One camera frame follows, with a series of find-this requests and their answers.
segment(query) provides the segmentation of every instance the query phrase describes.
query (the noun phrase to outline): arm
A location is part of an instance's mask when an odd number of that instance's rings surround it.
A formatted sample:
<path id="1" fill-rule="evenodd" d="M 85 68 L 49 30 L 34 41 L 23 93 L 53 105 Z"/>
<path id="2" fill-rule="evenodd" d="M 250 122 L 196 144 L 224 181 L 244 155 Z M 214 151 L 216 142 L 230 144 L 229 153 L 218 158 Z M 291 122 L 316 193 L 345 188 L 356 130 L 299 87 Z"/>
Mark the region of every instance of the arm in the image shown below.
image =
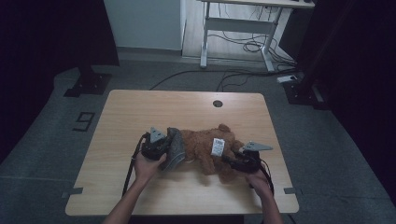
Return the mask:
<path id="1" fill-rule="evenodd" d="M 134 206 L 150 179 L 157 173 L 158 166 L 166 159 L 166 154 L 158 161 L 150 161 L 146 159 L 140 152 L 137 154 L 136 162 L 134 164 L 134 171 L 136 178 L 131 187 L 125 192 L 125 195 L 108 214 L 104 224 L 109 223 L 128 223 L 128 220 L 134 211 Z"/>
<path id="2" fill-rule="evenodd" d="M 262 171 L 257 171 L 254 174 L 246 175 L 247 182 L 249 182 L 257 195 L 262 201 L 262 214 L 265 224 L 281 224 L 283 219 L 280 216 L 274 196 L 268 186 L 268 181 Z"/>

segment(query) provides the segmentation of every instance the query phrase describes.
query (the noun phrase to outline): dark curtain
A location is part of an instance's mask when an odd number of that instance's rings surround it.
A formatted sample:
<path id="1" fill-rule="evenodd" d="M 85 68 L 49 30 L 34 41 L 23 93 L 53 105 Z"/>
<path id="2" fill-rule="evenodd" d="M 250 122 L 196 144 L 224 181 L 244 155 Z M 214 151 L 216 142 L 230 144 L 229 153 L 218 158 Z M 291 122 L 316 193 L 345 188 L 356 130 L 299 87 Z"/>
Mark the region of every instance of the dark curtain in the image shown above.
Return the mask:
<path id="1" fill-rule="evenodd" d="M 103 1 L 3 0 L 0 28 L 2 161 L 48 101 L 54 76 L 119 61 Z"/>
<path id="2" fill-rule="evenodd" d="M 394 203 L 395 8 L 387 1 L 319 0 L 298 58 L 308 78 L 325 84 L 332 112 Z"/>

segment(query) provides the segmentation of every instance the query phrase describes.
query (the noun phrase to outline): plush toy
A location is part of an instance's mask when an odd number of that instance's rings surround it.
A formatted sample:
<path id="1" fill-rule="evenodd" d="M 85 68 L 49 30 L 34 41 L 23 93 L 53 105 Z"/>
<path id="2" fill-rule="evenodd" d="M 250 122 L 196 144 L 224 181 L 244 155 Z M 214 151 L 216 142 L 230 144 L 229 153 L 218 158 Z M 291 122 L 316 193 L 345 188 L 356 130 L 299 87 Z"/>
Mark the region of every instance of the plush toy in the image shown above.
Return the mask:
<path id="1" fill-rule="evenodd" d="M 213 156 L 212 146 L 214 138 L 223 139 L 224 149 L 222 155 L 235 158 L 233 151 L 239 150 L 244 144 L 235 139 L 234 133 L 225 124 L 220 124 L 217 129 L 204 131 L 180 130 L 185 149 L 185 161 L 201 163 L 204 175 L 213 175 L 219 172 L 222 183 L 229 182 L 235 177 L 234 170 L 230 164 L 221 160 L 221 157 Z"/>

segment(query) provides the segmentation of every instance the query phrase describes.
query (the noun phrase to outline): table grommet hole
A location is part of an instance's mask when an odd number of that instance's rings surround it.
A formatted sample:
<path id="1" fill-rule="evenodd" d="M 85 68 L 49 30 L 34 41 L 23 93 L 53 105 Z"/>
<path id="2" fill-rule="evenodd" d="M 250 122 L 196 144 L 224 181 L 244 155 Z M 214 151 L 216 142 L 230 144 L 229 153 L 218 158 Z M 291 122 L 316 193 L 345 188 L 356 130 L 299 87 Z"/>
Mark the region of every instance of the table grommet hole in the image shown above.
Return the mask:
<path id="1" fill-rule="evenodd" d="M 222 101 L 216 100 L 213 102 L 214 107 L 222 107 Z"/>

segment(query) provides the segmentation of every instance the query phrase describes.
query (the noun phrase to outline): table leg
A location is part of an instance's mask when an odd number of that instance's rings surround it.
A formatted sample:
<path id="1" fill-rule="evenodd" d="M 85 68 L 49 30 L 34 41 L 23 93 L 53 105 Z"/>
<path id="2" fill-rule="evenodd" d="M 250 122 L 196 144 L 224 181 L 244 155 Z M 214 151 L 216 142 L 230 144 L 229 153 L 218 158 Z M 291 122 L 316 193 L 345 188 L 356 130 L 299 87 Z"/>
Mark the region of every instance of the table leg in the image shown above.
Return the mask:
<path id="1" fill-rule="evenodd" d="M 275 69 L 272 64 L 272 57 L 271 57 L 271 54 L 269 53 L 269 48 L 270 48 L 271 42 L 274 38 L 274 34 L 276 31 L 277 24 L 279 22 L 280 14 L 282 13 L 282 9 L 283 9 L 283 7 L 280 7 L 279 11 L 276 13 L 276 18 L 273 21 L 273 25 L 271 27 L 270 34 L 269 34 L 267 40 L 265 41 L 264 48 L 262 49 L 262 57 L 264 58 L 265 65 L 267 66 L 268 72 L 275 72 Z"/>
<path id="2" fill-rule="evenodd" d="M 205 25 L 204 25 L 204 42 L 201 49 L 201 67 L 206 68 L 207 60 L 207 21 L 209 20 L 210 3 L 206 5 Z"/>

